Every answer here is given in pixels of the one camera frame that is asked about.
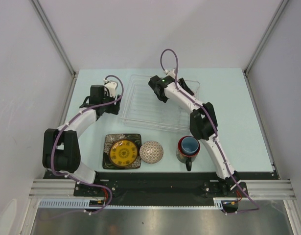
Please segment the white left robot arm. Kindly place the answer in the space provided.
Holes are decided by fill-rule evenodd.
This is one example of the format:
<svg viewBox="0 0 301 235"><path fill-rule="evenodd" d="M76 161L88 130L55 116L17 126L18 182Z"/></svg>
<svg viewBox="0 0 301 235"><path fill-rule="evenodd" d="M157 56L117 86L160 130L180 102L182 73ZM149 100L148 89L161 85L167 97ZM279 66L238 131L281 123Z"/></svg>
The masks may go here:
<svg viewBox="0 0 301 235"><path fill-rule="evenodd" d="M118 115L121 95L116 94L118 83L105 81L103 85L92 85L90 95L79 107L79 111L66 124L56 129L47 129L44 133L43 159L45 168L55 174L68 175L85 183L85 191L98 195L102 184L97 181L96 172L81 162L79 137L104 113Z"/></svg>

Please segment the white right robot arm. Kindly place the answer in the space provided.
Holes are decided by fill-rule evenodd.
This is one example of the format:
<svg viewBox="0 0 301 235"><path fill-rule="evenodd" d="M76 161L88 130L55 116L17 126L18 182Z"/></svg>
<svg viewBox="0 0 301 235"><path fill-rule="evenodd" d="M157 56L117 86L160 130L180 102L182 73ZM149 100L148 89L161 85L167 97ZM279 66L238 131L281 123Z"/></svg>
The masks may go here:
<svg viewBox="0 0 301 235"><path fill-rule="evenodd" d="M218 123L214 107L210 102L196 99L184 79L178 82L172 76L150 78L148 85L158 100L166 103L169 99L183 108L190 118L189 129L192 136L199 140L209 153L221 182L219 190L224 196L232 196L237 191L240 177L226 156L218 136Z"/></svg>

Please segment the clear wire dish rack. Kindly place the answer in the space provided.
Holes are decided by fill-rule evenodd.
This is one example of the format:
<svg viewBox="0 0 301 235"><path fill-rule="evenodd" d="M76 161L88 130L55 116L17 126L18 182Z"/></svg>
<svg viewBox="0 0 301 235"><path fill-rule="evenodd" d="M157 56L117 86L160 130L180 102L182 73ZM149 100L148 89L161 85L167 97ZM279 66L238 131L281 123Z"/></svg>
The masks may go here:
<svg viewBox="0 0 301 235"><path fill-rule="evenodd" d="M133 74L124 95L121 119L126 125L162 131L189 133L189 114L177 103L157 99L149 76Z"/></svg>

